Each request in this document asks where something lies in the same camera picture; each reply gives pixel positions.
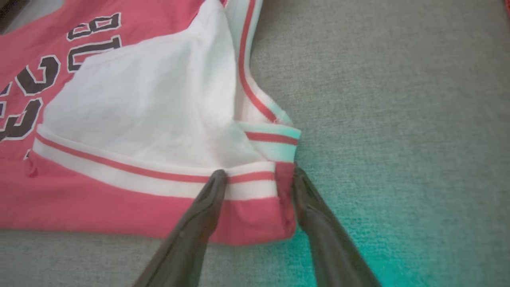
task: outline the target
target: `red stripe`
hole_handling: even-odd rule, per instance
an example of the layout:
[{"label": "red stripe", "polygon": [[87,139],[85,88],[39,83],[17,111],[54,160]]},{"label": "red stripe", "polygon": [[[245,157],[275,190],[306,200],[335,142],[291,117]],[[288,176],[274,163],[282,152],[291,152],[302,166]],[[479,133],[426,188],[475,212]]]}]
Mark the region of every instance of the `red stripe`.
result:
[{"label": "red stripe", "polygon": [[246,20],[244,22],[243,33],[241,34],[241,47],[239,52],[239,77],[241,78],[241,85],[243,89],[250,99],[250,101],[255,105],[255,107],[272,123],[277,122],[276,115],[266,107],[259,98],[255,95],[255,93],[251,90],[251,87],[248,85],[248,81],[246,80],[246,72],[244,71],[244,57],[246,53],[246,38],[248,37],[248,31],[250,28],[251,17],[253,16],[253,10],[255,8],[255,0],[250,0],[248,6],[248,12],[246,13]]},{"label": "red stripe", "polygon": [[282,144],[289,144],[293,146],[297,146],[297,139],[285,135],[272,134],[272,133],[255,133],[255,132],[246,132],[246,136],[250,140],[256,141],[267,141],[267,142],[278,142]]},{"label": "red stripe", "polygon": [[[148,177],[154,177],[159,179],[171,180],[171,181],[181,181],[181,182],[194,182],[194,183],[206,183],[209,180],[208,176],[198,176],[198,175],[182,175],[182,174],[171,174],[171,173],[163,173],[157,171],[151,171],[143,168],[138,168],[136,166],[132,166],[125,163],[120,163],[117,161],[113,161],[107,158],[103,158],[100,156],[88,154],[85,152],[77,151],[63,145],[60,145],[54,141],[44,138],[40,134],[36,134],[35,136],[41,143],[52,147],[54,149],[60,150],[62,152],[88,159],[90,161],[94,161],[100,164],[104,164],[107,166],[111,166],[112,168],[122,170],[129,173],[139,174]],[[229,183],[241,183],[248,181],[256,181],[256,180],[274,180],[274,173],[263,171],[263,172],[253,172],[243,175],[236,175],[228,178]]]}]

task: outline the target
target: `gray fabric surface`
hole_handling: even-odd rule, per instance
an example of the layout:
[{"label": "gray fabric surface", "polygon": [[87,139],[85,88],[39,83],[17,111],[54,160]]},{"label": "gray fabric surface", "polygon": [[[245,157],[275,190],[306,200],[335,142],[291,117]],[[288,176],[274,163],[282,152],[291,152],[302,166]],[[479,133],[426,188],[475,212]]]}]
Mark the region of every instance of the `gray fabric surface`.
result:
[{"label": "gray fabric surface", "polygon": [[[500,0],[267,0],[252,74],[384,286],[510,285],[510,23]],[[1,286],[128,286],[159,241],[2,231]],[[202,286],[313,286],[302,232],[211,246]]]}]

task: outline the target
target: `jersey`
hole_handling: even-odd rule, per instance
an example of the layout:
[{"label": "jersey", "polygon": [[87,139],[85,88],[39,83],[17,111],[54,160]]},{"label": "jersey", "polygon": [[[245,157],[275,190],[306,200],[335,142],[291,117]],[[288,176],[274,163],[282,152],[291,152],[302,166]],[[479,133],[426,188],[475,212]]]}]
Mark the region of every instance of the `jersey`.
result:
[{"label": "jersey", "polygon": [[1,226],[162,238],[225,169],[211,241],[292,236],[300,131],[249,73],[262,2],[86,2],[2,36]]}]

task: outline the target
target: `folded garment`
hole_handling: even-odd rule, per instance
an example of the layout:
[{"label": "folded garment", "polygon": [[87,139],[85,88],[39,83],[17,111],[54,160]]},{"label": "folded garment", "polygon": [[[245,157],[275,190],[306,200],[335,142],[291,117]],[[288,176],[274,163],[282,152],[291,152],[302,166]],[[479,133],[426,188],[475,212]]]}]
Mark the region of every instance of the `folded garment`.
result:
[{"label": "folded garment", "polygon": [[295,230],[300,131],[257,86],[260,0],[68,0],[1,37],[0,226],[165,237],[214,170],[211,241]]}]

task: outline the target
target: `number print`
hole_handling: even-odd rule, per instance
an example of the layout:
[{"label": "number print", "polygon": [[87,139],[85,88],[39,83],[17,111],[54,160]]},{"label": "number print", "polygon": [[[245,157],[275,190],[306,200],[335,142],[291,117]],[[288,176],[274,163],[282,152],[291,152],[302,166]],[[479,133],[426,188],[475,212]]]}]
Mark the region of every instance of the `number print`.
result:
[{"label": "number print", "polygon": [[3,128],[0,128],[0,141],[2,140],[22,140],[32,130],[39,116],[39,110],[42,107],[42,99],[30,100],[22,114],[10,115]]},{"label": "number print", "polygon": [[16,76],[16,83],[25,95],[36,95],[53,86],[60,71],[60,61],[55,55],[41,58],[39,69],[42,72],[42,81],[35,79],[28,65]]},{"label": "number print", "polygon": [[67,55],[67,71],[69,73],[74,73],[80,69],[83,63],[76,62],[76,56],[108,52],[120,47],[122,47],[120,35],[113,36],[109,41],[88,43],[85,45],[73,47],[71,50],[69,50],[69,54]]},{"label": "number print", "polygon": [[120,26],[120,13],[115,13],[110,17],[97,17],[88,23],[81,23],[69,31],[67,33],[67,40],[73,41],[93,33],[115,30]]}]

